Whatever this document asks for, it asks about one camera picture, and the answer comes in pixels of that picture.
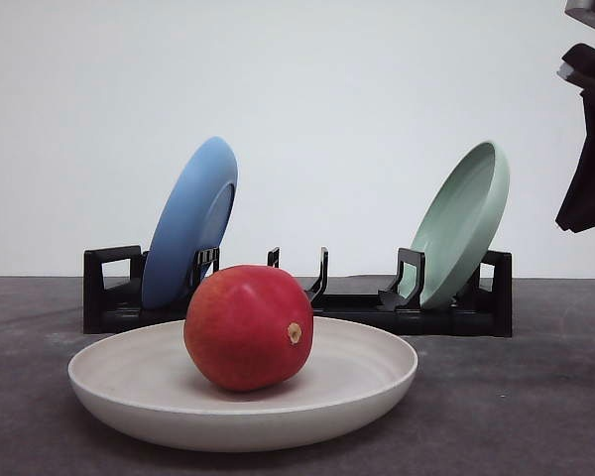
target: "green plate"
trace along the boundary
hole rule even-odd
[[[509,193],[509,165],[493,142],[472,149],[447,178],[429,206],[411,248],[425,252],[423,308],[445,307],[467,283],[487,252]],[[406,265],[399,294],[415,287]]]

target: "blue plate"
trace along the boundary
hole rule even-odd
[[[219,137],[191,157],[152,238],[141,290],[144,308],[168,305],[186,293],[194,253],[220,245],[237,181],[236,158]]]

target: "plate rim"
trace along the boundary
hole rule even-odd
[[[138,409],[141,411],[162,412],[162,413],[169,413],[169,414],[180,414],[180,415],[198,416],[198,417],[202,417],[202,416],[254,417],[254,416],[264,416],[264,415],[274,415],[274,414],[293,414],[293,413],[299,413],[299,412],[310,412],[310,411],[317,411],[317,410],[329,409],[329,408],[333,408],[333,407],[339,407],[339,406],[343,406],[343,405],[358,403],[358,402],[388,393],[388,392],[394,390],[396,387],[400,386],[402,383],[409,380],[410,378],[413,378],[414,375],[416,374],[417,368],[418,368],[417,352],[403,337],[394,335],[394,334],[392,334],[386,330],[380,329],[378,327],[373,327],[371,325],[362,324],[360,322],[336,319],[336,318],[332,318],[332,317],[323,317],[323,316],[319,316],[319,315],[315,315],[313,317],[313,319],[318,319],[318,320],[321,319],[322,321],[328,321],[328,322],[335,321],[335,323],[339,323],[339,325],[356,325],[356,326],[366,328],[369,331],[374,331],[381,335],[387,336],[387,338],[389,338],[389,339],[396,339],[400,344],[402,344],[404,346],[404,348],[406,348],[406,350],[408,352],[411,352],[411,354],[413,356],[413,364],[410,367],[410,369],[402,377],[396,379],[395,381],[389,383],[388,385],[386,385],[384,387],[380,387],[377,390],[373,390],[370,392],[366,392],[364,394],[360,394],[357,397],[335,400],[333,402],[328,402],[325,404],[310,404],[310,405],[303,405],[303,406],[290,407],[290,408],[277,408],[277,409],[266,409],[266,410],[265,409],[256,409],[256,410],[181,409],[181,408],[173,408],[173,407],[160,406],[160,405],[141,404],[138,402],[132,402],[129,400],[119,399],[116,397],[106,395],[105,393],[95,391],[88,385],[85,385],[82,382],[79,382],[79,380],[75,378],[75,374],[74,374],[75,362],[77,362],[78,359],[80,358],[80,356],[83,355],[84,353],[91,351],[93,348],[96,348],[99,345],[102,345],[102,342],[105,342],[105,341],[109,342],[110,340],[115,340],[117,338],[123,338],[133,332],[141,332],[141,331],[145,331],[146,329],[155,328],[155,327],[159,327],[159,326],[172,325],[174,323],[180,323],[180,322],[184,321],[184,319],[180,319],[180,320],[175,320],[175,321],[170,321],[170,322],[162,322],[159,324],[149,325],[146,327],[140,327],[137,329],[132,329],[132,330],[126,331],[126,332],[121,332],[119,334],[113,334],[108,337],[104,337],[103,339],[100,339],[96,342],[93,342],[92,344],[87,345],[83,349],[79,350],[75,355],[73,355],[72,358],[70,359],[70,361],[68,362],[68,366],[67,366],[68,377],[70,379],[70,382],[74,386],[79,387],[84,392],[90,394],[91,396],[96,397],[99,400],[105,400],[109,403],[114,403],[114,404],[121,405],[124,407],[132,407],[134,409]]]

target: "light blue plate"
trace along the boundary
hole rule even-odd
[[[425,252],[424,308],[451,304],[485,256],[509,193],[509,165],[500,148],[483,142],[447,178],[429,206],[411,248]],[[415,287],[416,270],[404,266],[399,294]]]
[[[191,157],[152,238],[141,291],[144,308],[168,305],[187,291],[194,253],[220,245],[237,181],[236,158],[219,137]]]

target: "white plate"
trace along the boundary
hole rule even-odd
[[[287,381],[223,391],[195,368],[182,321],[113,335],[68,364],[75,393],[104,423],[156,444],[263,451],[323,441],[389,411],[417,371],[403,339],[344,320],[315,318],[308,361]]]

